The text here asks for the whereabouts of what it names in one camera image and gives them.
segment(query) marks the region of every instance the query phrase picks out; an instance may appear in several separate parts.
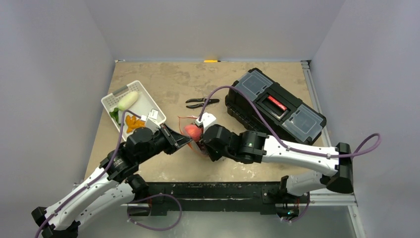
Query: toolbox lid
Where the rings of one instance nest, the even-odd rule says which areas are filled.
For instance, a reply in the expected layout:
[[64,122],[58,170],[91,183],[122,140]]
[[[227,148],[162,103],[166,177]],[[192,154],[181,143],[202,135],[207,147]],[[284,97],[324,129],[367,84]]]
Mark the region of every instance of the toolbox lid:
[[313,113],[304,104],[300,105],[296,111],[282,124],[301,141],[310,137],[312,140],[322,131],[321,122],[323,119]]
[[268,80],[258,71],[247,72],[235,85],[249,100],[253,101],[257,96],[264,92],[273,82]]

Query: green pepper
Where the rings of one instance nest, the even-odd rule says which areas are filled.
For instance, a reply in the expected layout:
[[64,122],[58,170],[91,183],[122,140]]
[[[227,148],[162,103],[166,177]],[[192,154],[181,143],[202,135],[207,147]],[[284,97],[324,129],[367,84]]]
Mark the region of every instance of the green pepper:
[[118,108],[114,108],[114,111],[109,112],[109,115],[118,123],[119,126],[121,126],[121,123],[119,122],[118,111]]

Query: plier handle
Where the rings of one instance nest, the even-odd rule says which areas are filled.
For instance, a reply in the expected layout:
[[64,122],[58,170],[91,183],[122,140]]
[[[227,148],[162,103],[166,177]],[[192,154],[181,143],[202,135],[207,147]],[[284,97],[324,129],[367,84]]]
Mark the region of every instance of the plier handle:
[[[194,104],[194,105],[187,105],[186,107],[187,108],[190,108],[190,109],[200,108],[200,107],[204,106],[204,102],[206,101],[206,99],[207,98],[192,98],[192,99],[188,99],[187,101],[185,101],[185,103],[194,103],[194,102],[203,102],[203,103],[198,103],[198,104]],[[218,102],[220,102],[219,99],[210,99],[209,100],[209,103],[207,105],[213,104],[213,103],[218,103]]]

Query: basket handle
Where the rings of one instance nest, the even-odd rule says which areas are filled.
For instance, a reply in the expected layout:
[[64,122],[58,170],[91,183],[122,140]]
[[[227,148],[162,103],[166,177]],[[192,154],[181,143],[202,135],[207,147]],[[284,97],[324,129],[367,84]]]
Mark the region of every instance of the basket handle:
[[117,90],[113,91],[112,94],[114,95],[114,97],[117,97],[117,96],[119,96],[119,94],[121,94],[122,92],[124,92],[126,90],[128,90],[127,85],[122,86],[120,89],[117,89]]

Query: beige table surface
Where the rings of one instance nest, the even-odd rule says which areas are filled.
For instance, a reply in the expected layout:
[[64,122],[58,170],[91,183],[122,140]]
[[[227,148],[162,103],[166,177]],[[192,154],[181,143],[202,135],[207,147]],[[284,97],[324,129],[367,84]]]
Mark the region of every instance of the beige table surface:
[[[118,62],[108,93],[139,80],[166,115],[166,124],[179,131],[178,117],[198,115],[199,109],[188,109],[185,101],[202,98],[222,85],[232,85],[249,69],[257,67],[306,104],[312,106],[308,87],[299,62]],[[227,89],[215,93],[218,104],[207,107],[217,122],[239,133],[244,127],[227,114],[224,96]],[[115,149],[118,131],[103,110],[85,177],[88,177],[107,154]],[[322,146],[321,138],[315,143]],[[230,159],[212,162],[200,157],[188,146],[172,155],[163,152],[140,166],[145,181],[280,181],[284,175],[300,174],[306,169],[287,164],[244,165]]]

